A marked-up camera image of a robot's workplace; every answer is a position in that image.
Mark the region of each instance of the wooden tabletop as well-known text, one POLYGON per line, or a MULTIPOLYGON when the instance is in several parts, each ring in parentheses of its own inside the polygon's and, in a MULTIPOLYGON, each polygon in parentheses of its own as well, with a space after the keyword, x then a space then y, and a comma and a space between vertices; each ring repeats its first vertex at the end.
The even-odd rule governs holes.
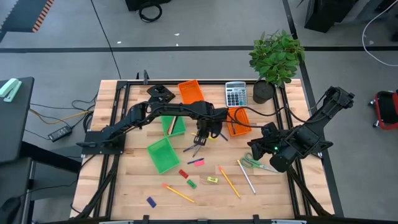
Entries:
MULTIPOLYGON (((109 124, 111 109, 113 106, 117 80, 103 80, 98 92, 98 98, 93 115, 91 130, 99 131, 109 124)), ((181 95, 177 85, 166 85, 176 97, 171 103, 181 102, 181 95)), ((129 94, 128 108, 132 105, 147 101, 149 95, 146 90, 149 86, 134 85, 129 94)), ((224 85, 200 85, 205 101, 214 104, 215 108, 225 107, 224 85)), ((275 111, 272 100, 259 105, 252 100, 252 86, 247 86, 248 104, 255 110, 263 113, 275 111)), ((300 118, 307 119, 308 108, 300 80, 293 80, 286 86, 287 97, 292 111, 300 118)), ((282 104, 280 92, 279 104, 282 104)), ((119 102, 117 120, 120 119, 123 102, 123 92, 119 102)), ((252 111, 246 110, 250 123, 253 125, 264 125, 275 122, 276 117, 263 117, 252 111)), ((282 113, 284 127, 287 128, 285 114, 282 113)), ((248 185, 243 173, 236 162, 243 157, 245 152, 251 152, 246 144, 254 138, 261 137, 261 130, 253 128, 251 133, 231 138, 226 124, 222 133, 229 138, 225 141, 222 138, 208 140, 206 146, 202 147, 195 158, 205 158, 205 165, 195 167, 187 165, 192 160, 192 151, 182 151, 193 144, 193 135, 196 132, 196 121, 184 117, 187 127, 185 134, 170 137, 175 152, 181 163, 179 166, 159 175, 147 152, 147 146, 164 138, 160 118, 155 119, 151 124, 144 126, 142 130, 135 129, 127 133, 124 154, 120 158, 116 190, 114 193, 112 220, 141 220, 143 215, 149 215, 152 220, 196 220, 206 219, 252 219, 254 214, 260 218, 293 218, 294 213, 290 201, 287 174, 276 174, 260 169, 246 169, 247 174, 257 194, 254 195, 248 185), (218 170, 222 165, 224 171, 241 194, 237 198, 226 179, 218 170), (197 188, 193 190, 178 171, 183 169, 197 188), (218 183, 208 182, 207 177, 218 178, 218 183), (192 198, 191 203, 176 195, 162 184, 166 183, 192 198), (152 197, 157 206, 152 208, 146 199, 152 197)), ((294 125, 300 124, 293 118, 294 125)), ((261 163, 269 165, 270 155, 266 154, 260 160, 261 163)), ((82 168, 76 188, 73 207, 82 210, 89 202, 98 187, 103 156, 97 155, 82 168)), ((322 204, 323 208, 333 213, 331 198, 326 183, 323 166, 319 158, 309 155, 302 160, 303 173, 307 187, 314 197, 322 204)), ((296 187, 300 211, 303 214, 301 193, 296 187)), ((108 191, 102 199, 100 215, 104 214, 108 191)))

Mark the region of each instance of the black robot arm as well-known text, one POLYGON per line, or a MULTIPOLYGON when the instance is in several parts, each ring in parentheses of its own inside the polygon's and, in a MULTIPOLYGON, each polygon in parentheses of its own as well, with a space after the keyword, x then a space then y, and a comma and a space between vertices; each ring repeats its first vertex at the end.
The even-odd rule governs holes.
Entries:
POLYGON ((265 153, 273 154, 271 165, 285 172, 296 158, 303 159, 312 152, 320 152, 333 145, 324 141, 323 128, 341 109, 353 106, 354 95, 340 87, 330 87, 325 92, 323 105, 303 125, 290 130, 278 130, 274 123, 262 128, 262 138, 248 142, 253 158, 258 160, 265 153))
POLYGON ((213 104, 205 101, 197 101, 192 104, 142 102, 132 106, 126 117, 112 126, 107 126, 101 130, 102 141, 98 142, 79 142, 82 147, 97 147, 102 144, 112 144, 117 138, 132 128, 142 128, 150 124, 159 116, 188 116, 197 120, 197 135, 193 142, 204 146, 209 135, 217 138, 223 127, 223 121, 228 114, 227 108, 215 109, 213 104))

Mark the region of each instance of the green scissors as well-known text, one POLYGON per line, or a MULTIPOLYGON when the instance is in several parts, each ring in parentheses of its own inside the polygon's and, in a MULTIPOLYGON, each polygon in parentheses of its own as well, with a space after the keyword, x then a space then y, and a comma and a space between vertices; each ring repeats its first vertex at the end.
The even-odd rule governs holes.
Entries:
POLYGON ((260 168, 265 169, 271 172, 279 173, 277 170, 271 167, 267 167, 266 165, 261 164, 259 161, 255 161, 253 159, 253 155, 250 152, 245 153, 244 157, 241 158, 241 163, 244 167, 247 168, 260 168))

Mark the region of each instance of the green plastic container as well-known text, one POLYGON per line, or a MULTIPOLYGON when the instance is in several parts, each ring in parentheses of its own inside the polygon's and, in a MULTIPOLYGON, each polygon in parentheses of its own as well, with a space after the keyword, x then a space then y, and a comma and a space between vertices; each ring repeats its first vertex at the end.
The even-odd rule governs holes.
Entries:
POLYGON ((148 146, 147 150, 160 174, 180 164, 168 138, 155 142, 148 146))
POLYGON ((163 134, 166 137, 175 136, 178 134, 185 133, 185 123, 183 117, 178 117, 175 123, 173 132, 170 135, 167 135, 167 130, 169 129, 170 125, 172 124, 174 116, 161 116, 162 120, 162 127, 163 127, 163 134))

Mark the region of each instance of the blue eraser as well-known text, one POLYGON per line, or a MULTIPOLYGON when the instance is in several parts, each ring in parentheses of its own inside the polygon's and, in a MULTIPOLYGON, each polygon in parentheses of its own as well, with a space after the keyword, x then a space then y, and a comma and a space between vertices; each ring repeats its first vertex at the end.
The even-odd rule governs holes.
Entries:
POLYGON ((152 206, 152 208, 156 206, 154 199, 152 199, 151 197, 148 197, 147 202, 149 203, 149 205, 152 206))

